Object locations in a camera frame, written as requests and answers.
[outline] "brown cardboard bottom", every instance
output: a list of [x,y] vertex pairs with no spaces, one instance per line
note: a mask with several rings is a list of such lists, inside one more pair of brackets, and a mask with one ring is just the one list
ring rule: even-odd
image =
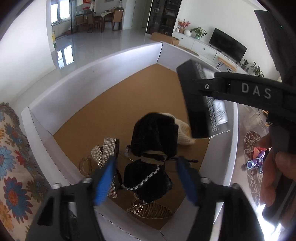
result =
[[[95,145],[102,146],[106,137],[120,140],[120,151],[131,143],[137,120],[149,112],[166,112],[189,123],[186,106],[177,73],[158,64],[149,66],[105,91],[72,116],[55,134],[54,138],[67,157],[78,167],[83,157],[90,155]],[[193,167],[199,170],[209,140],[196,140],[194,145],[178,145],[177,156],[197,159]],[[119,155],[118,169],[124,178],[124,168],[130,160]],[[167,174],[173,188],[157,203],[173,213],[185,197],[174,162],[166,163]],[[126,210],[134,200],[133,193],[119,190],[113,199]],[[152,228],[160,230],[169,220],[146,219],[133,215]]]

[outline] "vase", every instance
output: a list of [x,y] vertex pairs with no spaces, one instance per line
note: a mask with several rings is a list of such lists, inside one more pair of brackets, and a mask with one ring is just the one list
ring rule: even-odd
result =
[[191,36],[192,32],[189,29],[184,30],[186,36]]

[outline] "television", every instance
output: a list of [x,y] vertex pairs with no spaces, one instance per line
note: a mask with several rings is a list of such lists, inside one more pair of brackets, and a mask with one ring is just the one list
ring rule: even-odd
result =
[[235,61],[240,62],[247,48],[228,34],[215,28],[209,44],[224,52]]

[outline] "cabinet drawer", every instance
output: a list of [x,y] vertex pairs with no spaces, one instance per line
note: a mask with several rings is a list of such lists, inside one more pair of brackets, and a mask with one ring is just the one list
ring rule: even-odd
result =
[[205,44],[202,44],[201,42],[195,40],[194,44],[192,46],[192,50],[196,53],[198,53],[199,55],[202,55],[204,57],[206,57],[207,59],[213,61],[215,58],[215,55],[217,53],[217,51],[215,51],[214,49],[208,47]]
[[188,37],[184,34],[173,32],[172,34],[173,37],[177,38],[179,40],[179,45],[191,49],[192,45],[194,43],[194,39],[192,37]]

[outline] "dining table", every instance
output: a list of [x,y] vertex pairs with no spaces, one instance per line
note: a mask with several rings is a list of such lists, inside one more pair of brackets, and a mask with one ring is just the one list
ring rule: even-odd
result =
[[102,26],[101,26],[101,32],[104,30],[104,22],[105,22],[105,17],[109,14],[113,14],[113,12],[102,12],[99,15],[94,14],[94,20],[96,21],[99,18],[102,18]]

